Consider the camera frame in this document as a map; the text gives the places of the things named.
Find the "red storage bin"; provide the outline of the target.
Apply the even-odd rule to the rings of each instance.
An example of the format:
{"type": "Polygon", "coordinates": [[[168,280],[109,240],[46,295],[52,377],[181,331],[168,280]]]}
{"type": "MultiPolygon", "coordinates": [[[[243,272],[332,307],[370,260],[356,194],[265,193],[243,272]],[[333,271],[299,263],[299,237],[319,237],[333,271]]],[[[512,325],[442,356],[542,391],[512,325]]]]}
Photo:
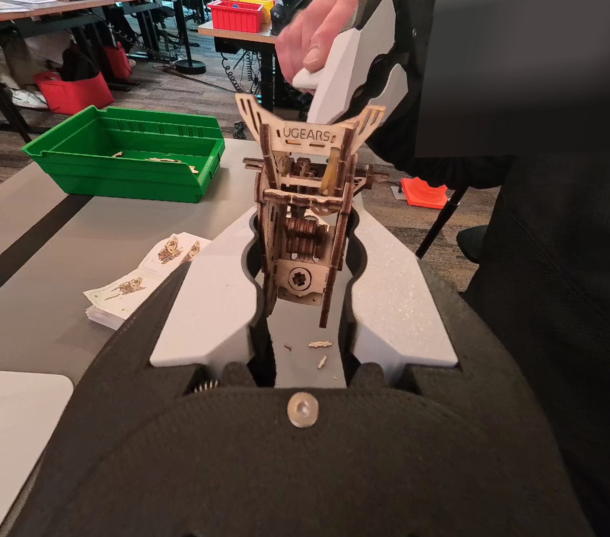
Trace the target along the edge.
{"type": "Polygon", "coordinates": [[[236,0],[214,0],[207,4],[216,30],[258,33],[263,16],[263,4],[236,0]]]}

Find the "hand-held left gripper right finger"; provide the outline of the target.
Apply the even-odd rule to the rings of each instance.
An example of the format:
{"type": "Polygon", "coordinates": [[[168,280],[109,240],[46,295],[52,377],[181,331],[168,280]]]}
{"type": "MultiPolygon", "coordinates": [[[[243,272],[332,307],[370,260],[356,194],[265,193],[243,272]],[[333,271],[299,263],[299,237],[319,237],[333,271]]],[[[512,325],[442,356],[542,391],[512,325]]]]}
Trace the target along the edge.
{"type": "Polygon", "coordinates": [[[412,365],[455,368],[458,358],[415,254],[364,209],[348,219],[350,278],[340,318],[346,385],[362,364],[397,384],[412,365]]]}

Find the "wooden mechanical model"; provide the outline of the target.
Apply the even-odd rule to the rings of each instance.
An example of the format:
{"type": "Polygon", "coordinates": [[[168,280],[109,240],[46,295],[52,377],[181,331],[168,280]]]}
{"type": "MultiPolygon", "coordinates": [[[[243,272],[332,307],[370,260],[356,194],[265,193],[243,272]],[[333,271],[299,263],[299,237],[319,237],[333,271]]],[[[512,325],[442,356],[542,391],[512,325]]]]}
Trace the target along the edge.
{"type": "Polygon", "coordinates": [[[235,97],[261,148],[245,158],[255,170],[257,233],[262,253],[265,315],[277,299],[321,308],[325,328],[343,265],[355,195],[387,175],[357,167],[357,152],[385,118],[385,107],[333,124],[286,121],[248,93],[235,97]]]}

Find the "green plastic bin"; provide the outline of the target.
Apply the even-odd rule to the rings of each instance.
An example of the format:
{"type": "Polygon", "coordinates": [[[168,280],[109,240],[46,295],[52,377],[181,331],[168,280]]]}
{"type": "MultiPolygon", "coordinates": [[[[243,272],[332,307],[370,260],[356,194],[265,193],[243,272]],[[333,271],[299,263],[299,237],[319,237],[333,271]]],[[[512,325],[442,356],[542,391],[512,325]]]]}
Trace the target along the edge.
{"type": "Polygon", "coordinates": [[[66,194],[198,203],[225,138],[215,117],[89,106],[22,149],[66,194]],[[123,152],[120,159],[111,156],[123,152]],[[182,160],[185,164],[146,161],[182,160]]]}

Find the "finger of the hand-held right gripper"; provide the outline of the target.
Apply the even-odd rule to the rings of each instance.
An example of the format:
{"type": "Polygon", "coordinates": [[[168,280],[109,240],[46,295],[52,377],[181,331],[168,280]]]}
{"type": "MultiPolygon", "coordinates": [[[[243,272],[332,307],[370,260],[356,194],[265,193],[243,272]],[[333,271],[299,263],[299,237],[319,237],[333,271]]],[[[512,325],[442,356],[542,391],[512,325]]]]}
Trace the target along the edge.
{"type": "Polygon", "coordinates": [[[324,68],[299,71],[293,80],[298,89],[315,91],[307,121],[331,124],[348,109],[355,90],[368,76],[377,56],[375,30],[347,30],[333,41],[324,68]]]}
{"type": "Polygon", "coordinates": [[[406,62],[395,49],[393,0],[382,0],[359,31],[355,58],[355,112],[385,108],[389,119],[409,91],[406,62]]]}

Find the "white document stand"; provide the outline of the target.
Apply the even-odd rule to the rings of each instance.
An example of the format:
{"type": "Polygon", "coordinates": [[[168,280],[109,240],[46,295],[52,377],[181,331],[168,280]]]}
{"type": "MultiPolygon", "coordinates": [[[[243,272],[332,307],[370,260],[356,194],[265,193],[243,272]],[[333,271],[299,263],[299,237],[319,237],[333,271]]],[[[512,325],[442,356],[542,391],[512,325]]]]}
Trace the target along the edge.
{"type": "Polygon", "coordinates": [[[1,372],[1,520],[47,446],[73,389],[63,375],[1,372]]]}

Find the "yellow storage bin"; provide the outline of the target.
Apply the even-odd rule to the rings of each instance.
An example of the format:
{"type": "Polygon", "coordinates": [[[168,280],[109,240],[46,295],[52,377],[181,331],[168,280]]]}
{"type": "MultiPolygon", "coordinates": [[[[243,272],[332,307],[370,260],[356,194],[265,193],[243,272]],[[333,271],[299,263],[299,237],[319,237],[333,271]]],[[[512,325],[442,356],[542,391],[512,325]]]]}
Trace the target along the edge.
{"type": "Polygon", "coordinates": [[[276,0],[230,0],[230,1],[238,2],[238,3],[262,5],[263,8],[261,10],[261,24],[268,24],[271,22],[270,12],[271,12],[271,9],[276,4],[276,0]]]}

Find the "small wooden workbench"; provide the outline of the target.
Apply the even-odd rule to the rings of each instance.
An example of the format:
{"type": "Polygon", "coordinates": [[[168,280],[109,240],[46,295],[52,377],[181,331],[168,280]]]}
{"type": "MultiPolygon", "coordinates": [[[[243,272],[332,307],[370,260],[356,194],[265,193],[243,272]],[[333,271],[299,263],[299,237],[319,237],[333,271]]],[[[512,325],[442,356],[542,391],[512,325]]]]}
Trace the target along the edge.
{"type": "Polygon", "coordinates": [[[274,106],[283,106],[284,76],[276,56],[276,36],[271,33],[271,23],[261,25],[258,32],[216,29],[212,22],[197,27],[201,36],[215,39],[218,53],[245,50],[261,55],[261,105],[270,112],[274,106]]]}

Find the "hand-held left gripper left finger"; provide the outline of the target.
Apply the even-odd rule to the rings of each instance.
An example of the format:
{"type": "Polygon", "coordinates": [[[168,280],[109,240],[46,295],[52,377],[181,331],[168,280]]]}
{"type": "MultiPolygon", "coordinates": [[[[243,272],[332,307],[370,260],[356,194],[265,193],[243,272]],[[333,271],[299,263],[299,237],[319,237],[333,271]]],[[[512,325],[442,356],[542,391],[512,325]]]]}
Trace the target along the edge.
{"type": "Polygon", "coordinates": [[[257,385],[273,387],[276,363],[265,296],[255,276],[262,253],[252,207],[193,259],[150,363],[205,366],[219,379],[225,365],[250,368],[257,385]]]}

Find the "person's right forearm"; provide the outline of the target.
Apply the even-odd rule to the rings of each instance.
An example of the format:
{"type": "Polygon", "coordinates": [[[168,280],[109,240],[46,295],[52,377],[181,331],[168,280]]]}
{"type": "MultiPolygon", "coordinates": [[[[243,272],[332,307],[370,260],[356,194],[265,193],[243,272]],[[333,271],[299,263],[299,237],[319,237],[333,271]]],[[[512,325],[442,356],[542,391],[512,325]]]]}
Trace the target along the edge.
{"type": "Polygon", "coordinates": [[[420,178],[431,187],[491,189],[503,184],[514,156],[454,156],[416,158],[404,156],[392,165],[409,176],[420,178]]]}

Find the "red fabric bag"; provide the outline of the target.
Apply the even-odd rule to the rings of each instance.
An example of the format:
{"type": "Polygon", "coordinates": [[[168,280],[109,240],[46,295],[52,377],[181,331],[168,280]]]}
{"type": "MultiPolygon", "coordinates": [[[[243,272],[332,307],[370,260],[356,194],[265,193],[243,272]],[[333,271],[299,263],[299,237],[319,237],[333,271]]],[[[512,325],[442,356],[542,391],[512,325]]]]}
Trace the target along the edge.
{"type": "Polygon", "coordinates": [[[132,66],[121,43],[116,46],[103,46],[104,54],[114,78],[127,80],[132,75],[132,66]]]}
{"type": "Polygon", "coordinates": [[[88,79],[64,81],[59,73],[45,71],[33,79],[48,108],[57,114],[74,115],[89,106],[102,109],[115,102],[101,72],[88,79]]]}

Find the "black stand pole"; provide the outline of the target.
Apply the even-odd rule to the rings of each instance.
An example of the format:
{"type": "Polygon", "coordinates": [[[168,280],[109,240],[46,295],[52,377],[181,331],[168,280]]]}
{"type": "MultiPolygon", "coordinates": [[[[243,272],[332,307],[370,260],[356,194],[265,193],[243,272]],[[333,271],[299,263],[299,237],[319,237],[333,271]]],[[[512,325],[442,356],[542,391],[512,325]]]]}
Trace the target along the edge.
{"type": "Polygon", "coordinates": [[[174,62],[175,69],[185,75],[203,75],[206,72],[205,63],[199,60],[193,60],[192,58],[182,0],[176,0],[174,11],[176,26],[179,34],[179,42],[184,47],[186,53],[185,59],[177,59],[174,62]]]}
{"type": "Polygon", "coordinates": [[[437,219],[415,252],[418,259],[422,259],[425,256],[426,252],[436,240],[441,230],[445,227],[445,224],[451,219],[456,209],[460,206],[461,199],[466,194],[468,189],[468,186],[457,189],[453,192],[451,197],[448,198],[448,201],[440,210],[437,219]]]}

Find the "long wooden workbench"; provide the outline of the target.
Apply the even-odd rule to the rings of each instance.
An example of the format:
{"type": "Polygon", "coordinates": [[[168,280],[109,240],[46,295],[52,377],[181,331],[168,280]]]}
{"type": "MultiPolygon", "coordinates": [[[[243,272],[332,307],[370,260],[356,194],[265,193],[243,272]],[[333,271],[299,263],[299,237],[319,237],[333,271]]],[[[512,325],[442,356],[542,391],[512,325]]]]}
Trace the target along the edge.
{"type": "Polygon", "coordinates": [[[106,8],[116,4],[126,5],[128,14],[138,14],[160,7],[162,0],[80,0],[26,4],[24,11],[1,13],[1,34],[12,31],[27,38],[66,30],[102,72],[111,91],[129,92],[139,82],[119,79],[114,75],[98,30],[100,24],[107,22],[106,8]]]}

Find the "illustrated instruction booklet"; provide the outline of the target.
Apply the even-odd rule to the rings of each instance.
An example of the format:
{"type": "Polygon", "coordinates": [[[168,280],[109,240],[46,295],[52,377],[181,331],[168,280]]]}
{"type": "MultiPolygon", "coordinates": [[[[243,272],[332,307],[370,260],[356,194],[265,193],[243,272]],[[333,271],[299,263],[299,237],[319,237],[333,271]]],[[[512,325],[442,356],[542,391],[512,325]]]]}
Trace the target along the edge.
{"type": "Polygon", "coordinates": [[[178,266],[209,244],[209,239],[190,233],[174,233],[159,241],[135,270],[83,293],[91,303],[85,312],[88,319],[117,330],[178,266]]]}

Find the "orange traffic cone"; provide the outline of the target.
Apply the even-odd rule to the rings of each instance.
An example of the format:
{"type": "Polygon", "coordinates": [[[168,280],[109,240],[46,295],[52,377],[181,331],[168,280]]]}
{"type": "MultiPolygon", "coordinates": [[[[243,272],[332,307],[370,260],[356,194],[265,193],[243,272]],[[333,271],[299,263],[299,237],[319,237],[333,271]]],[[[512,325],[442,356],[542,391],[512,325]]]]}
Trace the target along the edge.
{"type": "Polygon", "coordinates": [[[442,209],[448,202],[447,187],[432,187],[419,177],[402,178],[401,189],[410,206],[442,209]]]}

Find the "person's right hand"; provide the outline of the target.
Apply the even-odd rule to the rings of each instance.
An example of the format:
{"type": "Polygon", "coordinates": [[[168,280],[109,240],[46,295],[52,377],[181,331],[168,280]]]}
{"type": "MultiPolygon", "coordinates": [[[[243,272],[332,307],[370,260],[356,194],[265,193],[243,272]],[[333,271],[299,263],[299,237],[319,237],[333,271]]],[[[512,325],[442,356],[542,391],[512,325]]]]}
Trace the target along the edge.
{"type": "Polygon", "coordinates": [[[359,0],[313,0],[279,34],[276,55],[284,79],[291,85],[305,68],[324,68],[332,43],[357,9],[359,0]]]}

